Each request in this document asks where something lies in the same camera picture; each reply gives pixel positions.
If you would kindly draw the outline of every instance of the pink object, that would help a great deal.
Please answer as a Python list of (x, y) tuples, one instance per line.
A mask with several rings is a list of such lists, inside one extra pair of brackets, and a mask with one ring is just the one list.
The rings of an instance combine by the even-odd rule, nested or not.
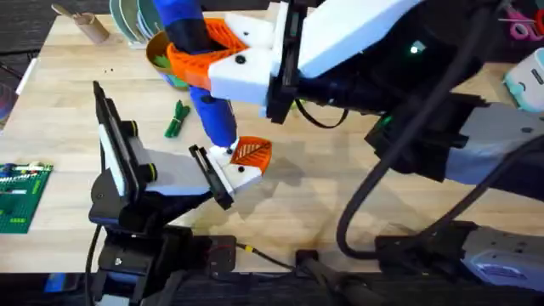
[[(525, 17), (514, 7), (510, 6), (507, 8), (508, 18), (512, 20), (528, 20), (533, 21), (531, 18)], [(533, 23), (521, 23), (514, 22), (510, 26), (510, 35), (516, 40), (530, 39), (531, 41), (540, 41), (544, 39), (544, 35), (540, 35), (536, 29), (535, 24)]]

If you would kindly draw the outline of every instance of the blue tube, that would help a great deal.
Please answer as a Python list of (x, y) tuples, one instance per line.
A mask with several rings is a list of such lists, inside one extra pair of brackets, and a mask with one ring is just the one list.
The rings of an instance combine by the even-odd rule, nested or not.
[[(201, 54), (212, 49), (198, 0), (154, 0), (170, 41), (178, 50)], [(237, 138), (230, 102), (212, 98), (209, 91), (190, 86), (190, 97), (212, 143), (229, 147)]]
[(209, 91), (194, 86), (190, 86), (190, 98), (213, 144), (224, 148), (232, 145), (236, 141), (236, 120), (229, 101), (212, 98)]
[(204, 15), (196, 0), (154, 0), (162, 24), (170, 26), (177, 20), (203, 20)]

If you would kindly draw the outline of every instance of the black bracket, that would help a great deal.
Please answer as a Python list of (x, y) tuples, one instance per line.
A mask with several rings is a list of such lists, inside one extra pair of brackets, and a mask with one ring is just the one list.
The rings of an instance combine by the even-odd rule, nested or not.
[(224, 209), (230, 208), (234, 200), (229, 195), (229, 192), (224, 188), (221, 183), (217, 172), (213, 169), (212, 163), (207, 158), (207, 153), (204, 148), (199, 148), (196, 144), (189, 148), (190, 154), (195, 158), (198, 167), (202, 170), (206, 181), (210, 184), (210, 191), (212, 192), (215, 201)]

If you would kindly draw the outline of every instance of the green clip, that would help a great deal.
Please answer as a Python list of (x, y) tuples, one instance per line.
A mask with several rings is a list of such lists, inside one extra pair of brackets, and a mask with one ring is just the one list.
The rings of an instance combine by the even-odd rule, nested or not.
[(187, 115), (189, 115), (190, 107), (184, 106), (181, 100), (176, 102), (176, 112), (168, 126), (167, 131), (164, 133), (166, 138), (175, 138), (178, 137), (179, 131), (181, 130), (181, 125), (183, 124)]

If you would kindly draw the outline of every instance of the screw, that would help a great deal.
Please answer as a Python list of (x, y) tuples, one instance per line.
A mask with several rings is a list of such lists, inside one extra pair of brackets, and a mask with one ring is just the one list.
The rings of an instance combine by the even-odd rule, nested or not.
[(235, 61), (240, 65), (244, 65), (246, 63), (246, 57), (244, 55), (236, 55)]

